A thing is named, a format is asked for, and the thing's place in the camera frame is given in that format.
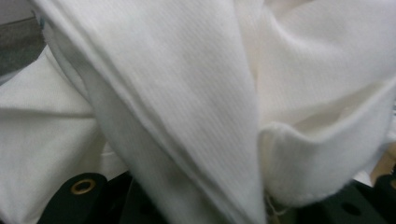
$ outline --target metal grommet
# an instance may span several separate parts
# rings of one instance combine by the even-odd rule
[[[80,195],[91,191],[96,185],[96,182],[92,179],[83,179],[73,185],[71,191],[73,194]]]
[[[393,189],[396,189],[396,179],[390,181],[390,185],[393,187]]]

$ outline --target wrinkled fabric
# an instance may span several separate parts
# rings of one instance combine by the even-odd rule
[[[0,87],[6,222],[111,146],[170,223],[265,223],[264,190],[316,202],[394,140],[394,1],[33,3],[49,49]]]

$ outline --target black material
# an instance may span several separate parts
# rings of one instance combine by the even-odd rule
[[[396,175],[396,163],[393,165],[392,171],[390,172],[391,175]]]
[[[86,193],[74,194],[72,188],[81,180],[93,180],[94,187]],[[105,200],[106,188],[107,180],[99,174],[83,174],[69,179],[49,201],[38,224],[99,223],[103,218],[101,205]]]
[[[298,224],[387,224],[356,188],[357,182],[338,194],[298,211]]]
[[[84,194],[71,192],[82,179],[93,179]],[[82,184],[76,189],[84,190]],[[297,224],[395,224],[396,176],[384,175],[370,188],[353,181],[332,197],[297,210]],[[146,192],[127,174],[108,183],[102,175],[84,174],[68,180],[47,205],[39,224],[120,223],[166,224]]]
[[[120,224],[166,224],[163,216],[142,188],[133,182],[123,208]]]
[[[132,177],[128,173],[117,176],[108,182],[106,191],[105,217],[101,223],[119,223],[125,205]]]

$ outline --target white cloth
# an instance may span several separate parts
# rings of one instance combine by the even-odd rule
[[[16,148],[0,147],[7,155],[1,170],[17,167],[0,176],[7,223],[38,218],[42,207],[34,206],[50,194],[37,189],[65,181],[99,132],[92,114],[176,224],[264,223],[264,187],[287,205],[323,199],[386,139],[396,88],[394,1],[34,3],[50,24],[52,62],[62,69],[43,64],[47,51],[0,88],[0,120],[9,123],[0,138]],[[35,86],[29,74],[47,74],[48,83]],[[26,97],[14,97],[16,90]],[[51,122],[9,119],[12,104],[39,106]],[[36,125],[43,126],[34,140],[14,135]],[[32,142],[57,150],[51,157],[21,147]],[[67,155],[64,143],[72,148]],[[13,188],[22,180],[24,190],[40,193],[21,198]]]

